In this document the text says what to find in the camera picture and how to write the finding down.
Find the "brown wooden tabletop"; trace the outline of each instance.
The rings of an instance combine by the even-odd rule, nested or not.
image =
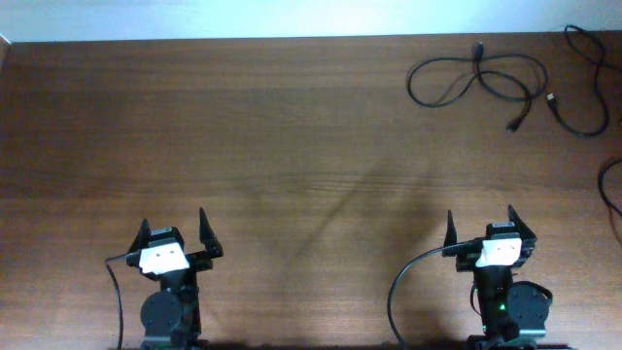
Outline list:
[[[600,36],[620,64],[622,34]],[[569,123],[601,122],[594,67],[561,34],[15,44],[0,75],[2,347],[114,347],[104,259],[127,250],[143,218],[199,249],[199,206],[225,250],[198,276],[203,338],[395,343],[389,287],[442,244],[446,211],[471,239],[508,204],[538,237],[516,279],[555,295],[546,342],[618,347],[622,246],[596,179],[621,151],[620,75],[602,73],[611,124],[587,140],[560,128],[544,96],[514,134],[505,125],[522,104],[478,84],[440,109],[409,99],[414,63],[468,57],[480,41],[485,54],[538,57]],[[487,67],[537,84],[525,62]],[[432,101],[471,70],[438,63],[413,86]],[[613,169],[605,184],[620,203],[621,180]],[[158,284],[113,269],[124,345],[136,348]],[[450,259],[414,267],[394,303],[407,340],[481,333],[471,281]]]

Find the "wooden table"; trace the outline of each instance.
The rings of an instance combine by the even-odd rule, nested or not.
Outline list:
[[[619,64],[622,34],[601,36]],[[620,76],[601,76],[612,123],[589,140],[562,130],[544,97],[511,135],[522,105],[479,85],[440,109],[408,98],[414,63],[469,56],[479,41],[485,54],[541,59],[569,122],[598,125],[594,68],[561,34],[16,44],[0,77],[3,348],[115,346],[104,259],[127,250],[143,218],[199,249],[199,206],[225,249],[199,275],[202,337],[395,343],[386,298],[399,269],[442,244],[448,209],[471,239],[507,204],[538,236],[516,278],[555,294],[547,342],[619,346],[622,247],[596,177],[620,152]],[[488,66],[536,84],[524,62]],[[470,71],[440,63],[416,91],[433,100]],[[621,179],[607,175],[614,200]],[[140,307],[158,285],[114,270],[124,344],[138,347]],[[394,304],[404,336],[481,333],[471,281],[450,259],[413,268]]]

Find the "white wall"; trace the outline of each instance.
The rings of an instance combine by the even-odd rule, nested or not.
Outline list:
[[[622,0],[0,0],[14,42],[622,29]]]

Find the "light blue wall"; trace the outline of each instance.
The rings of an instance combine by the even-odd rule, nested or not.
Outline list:
[[[622,0],[0,0],[14,42],[622,29]]]

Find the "power cord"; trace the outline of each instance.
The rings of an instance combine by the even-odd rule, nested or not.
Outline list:
[[[584,36],[585,38],[589,39],[592,43],[596,44],[596,47],[598,48],[598,51],[599,51],[597,59],[594,59],[588,53],[579,49],[574,44],[572,39],[570,38],[570,32],[574,32],[578,35]],[[581,137],[581,138],[595,137],[595,136],[602,134],[609,125],[609,109],[607,108],[605,98],[603,97],[603,94],[601,93],[599,89],[599,75],[601,74],[601,69],[609,68],[619,73],[622,73],[622,68],[616,67],[610,63],[605,62],[605,45],[603,45],[603,42],[601,42],[596,36],[594,36],[590,32],[585,31],[583,28],[580,28],[576,25],[569,24],[564,28],[564,36],[566,37],[566,41],[568,42],[568,45],[574,52],[578,53],[581,57],[583,57],[588,62],[596,65],[596,70],[594,71],[593,89],[594,89],[594,95],[599,100],[599,102],[601,103],[601,107],[603,108],[603,123],[601,123],[601,126],[599,126],[599,128],[597,128],[594,131],[579,131],[573,128],[572,126],[570,126],[566,121],[562,119],[562,116],[560,115],[558,107],[557,107],[557,100],[555,99],[555,95],[553,93],[549,93],[546,96],[546,104],[548,105],[548,108],[553,113],[553,117],[555,117],[555,120],[557,121],[557,123],[559,123],[565,130],[567,130],[574,136]]]
[[[401,281],[401,279],[406,274],[406,272],[408,272],[410,267],[412,267],[415,263],[418,263],[419,261],[431,255],[434,255],[436,253],[441,253],[448,249],[462,247],[467,244],[470,244],[470,242],[461,242],[461,243],[452,244],[449,246],[432,249],[428,251],[427,253],[424,253],[420,255],[419,257],[411,260],[409,263],[407,263],[406,266],[399,272],[396,279],[393,281],[393,284],[391,285],[391,289],[389,290],[389,297],[387,298],[387,315],[389,316],[389,323],[391,324],[391,329],[393,330],[393,333],[396,335],[397,341],[399,342],[399,346],[401,346],[402,349],[409,349],[409,347],[408,347],[408,344],[406,344],[406,341],[404,340],[404,338],[402,338],[401,335],[399,334],[399,331],[397,330],[397,327],[396,327],[396,323],[393,321],[393,313],[391,311],[391,301],[393,300],[393,295],[396,292],[396,288],[397,288],[397,285],[399,284],[399,281]]]
[[[123,308],[121,306],[121,291],[119,290],[119,283],[117,282],[117,278],[115,277],[115,273],[113,269],[110,267],[110,263],[125,260],[136,253],[123,254],[120,256],[108,258],[104,261],[106,265],[106,269],[108,269],[108,273],[110,273],[110,278],[113,279],[113,284],[115,285],[115,293],[117,294],[117,306],[119,308],[119,342],[117,343],[117,349],[121,350],[121,344],[123,343]]]
[[[601,194],[601,198],[603,199],[603,202],[605,203],[607,208],[613,210],[620,217],[622,217],[622,211],[620,211],[620,208],[618,208],[615,204],[611,202],[611,200],[609,200],[609,197],[606,196],[605,188],[604,188],[604,180],[605,180],[606,172],[609,171],[610,168],[612,168],[613,166],[619,163],[622,163],[622,158],[616,158],[606,163],[605,166],[601,169],[601,171],[599,171],[598,180],[599,180],[599,193]]]
[[[514,76],[511,76],[507,73],[503,73],[503,72],[496,71],[496,70],[484,70],[484,71],[481,70],[482,62],[496,60],[496,59],[503,59],[503,58],[522,58],[522,59],[526,59],[526,60],[529,60],[535,63],[539,67],[539,69],[542,71],[542,74],[544,77],[544,82],[542,86],[539,87],[534,93],[531,93],[529,89],[527,88],[527,86]],[[423,102],[419,98],[417,98],[414,92],[412,91],[412,79],[415,76],[415,73],[417,73],[417,71],[421,69],[422,67],[424,67],[425,65],[428,65],[434,62],[440,62],[440,61],[473,63],[475,74],[469,79],[465,88],[456,97],[452,98],[451,100],[445,101],[445,102],[437,102],[437,103]],[[485,75],[494,75],[494,76],[509,80],[510,82],[517,85],[523,91],[524,95],[520,97],[510,96],[510,95],[506,95],[504,93],[501,93],[495,90],[490,85],[488,85],[486,81],[484,81],[483,77]],[[440,107],[444,107],[444,106],[447,106],[451,103],[458,101],[465,93],[467,93],[468,88],[470,88],[471,84],[476,79],[479,82],[479,84],[482,85],[482,87],[484,87],[486,90],[488,90],[490,93],[492,93],[494,96],[500,99],[503,99],[505,101],[510,101],[510,102],[524,102],[525,103],[525,107],[523,108],[523,111],[521,112],[521,114],[516,119],[512,120],[506,127],[507,132],[510,132],[510,133],[518,129],[518,127],[521,125],[525,117],[527,117],[527,115],[529,114],[529,111],[532,107],[532,100],[540,96],[544,92],[546,87],[548,86],[548,73],[546,71],[546,68],[544,67],[544,64],[542,64],[542,62],[540,62],[539,60],[529,55],[522,54],[522,53],[495,54],[495,55],[484,57],[484,45],[482,43],[479,43],[476,47],[475,57],[473,59],[462,58],[462,57],[437,57],[437,58],[428,59],[420,63],[410,72],[410,75],[408,76],[408,80],[406,82],[406,90],[408,91],[408,95],[410,96],[410,98],[413,101],[415,101],[415,103],[417,103],[418,105],[428,107],[428,108],[440,108]]]

